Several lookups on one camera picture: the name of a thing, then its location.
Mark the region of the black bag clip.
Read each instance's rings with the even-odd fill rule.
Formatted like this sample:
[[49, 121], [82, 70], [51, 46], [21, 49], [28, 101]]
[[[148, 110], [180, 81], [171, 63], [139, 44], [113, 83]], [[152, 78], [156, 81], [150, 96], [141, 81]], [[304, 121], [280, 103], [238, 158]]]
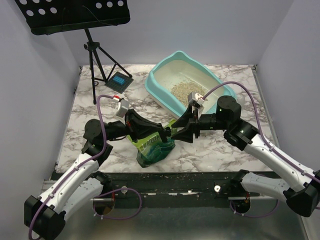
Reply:
[[165, 128], [162, 128], [159, 132], [158, 132], [159, 136], [160, 136], [160, 139], [163, 143], [167, 143], [168, 142], [168, 138], [171, 137], [171, 128], [168, 126], [168, 127], [165, 127]]

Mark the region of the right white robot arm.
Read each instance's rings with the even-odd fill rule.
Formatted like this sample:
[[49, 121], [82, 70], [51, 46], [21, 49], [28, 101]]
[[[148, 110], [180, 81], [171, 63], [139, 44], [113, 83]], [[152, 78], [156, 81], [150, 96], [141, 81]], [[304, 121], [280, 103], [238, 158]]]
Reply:
[[192, 143], [201, 131], [222, 130], [232, 146], [257, 158], [273, 170], [279, 179], [239, 171], [238, 179], [230, 183], [230, 191], [241, 196], [258, 193], [283, 201], [296, 214], [310, 217], [320, 202], [320, 173], [294, 160], [272, 144], [249, 122], [241, 119], [241, 106], [232, 96], [217, 100], [216, 112], [199, 114], [203, 99], [192, 101], [184, 114], [172, 125], [179, 131], [172, 139]]

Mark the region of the green litter bag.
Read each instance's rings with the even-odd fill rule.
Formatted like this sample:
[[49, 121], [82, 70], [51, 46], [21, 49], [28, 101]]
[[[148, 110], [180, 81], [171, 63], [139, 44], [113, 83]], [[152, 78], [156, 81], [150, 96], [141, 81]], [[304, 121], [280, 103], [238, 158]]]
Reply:
[[[166, 126], [162, 127], [170, 127], [171, 134], [173, 135], [178, 131], [177, 128], [172, 128], [172, 124], [174, 124], [175, 121], [175, 119], [172, 119]], [[176, 146], [175, 141], [171, 139], [171, 137], [168, 138], [168, 142], [162, 142], [157, 132], [139, 140], [131, 140], [130, 136], [127, 136], [127, 139], [137, 149], [136, 160], [143, 168], [147, 168], [165, 159]]]

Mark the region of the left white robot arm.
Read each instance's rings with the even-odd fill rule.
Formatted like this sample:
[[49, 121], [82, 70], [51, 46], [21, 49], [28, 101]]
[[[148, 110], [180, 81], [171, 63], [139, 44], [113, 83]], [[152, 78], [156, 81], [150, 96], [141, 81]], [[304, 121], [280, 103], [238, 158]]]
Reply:
[[79, 208], [94, 197], [110, 194], [108, 178], [99, 171], [113, 149], [109, 141], [127, 136], [138, 141], [157, 133], [165, 143], [171, 135], [169, 127], [147, 120], [133, 109], [125, 113], [124, 120], [105, 123], [100, 117], [86, 123], [86, 143], [75, 162], [49, 189], [38, 197], [31, 195], [24, 203], [24, 224], [30, 240], [33, 234], [38, 239], [56, 239]]

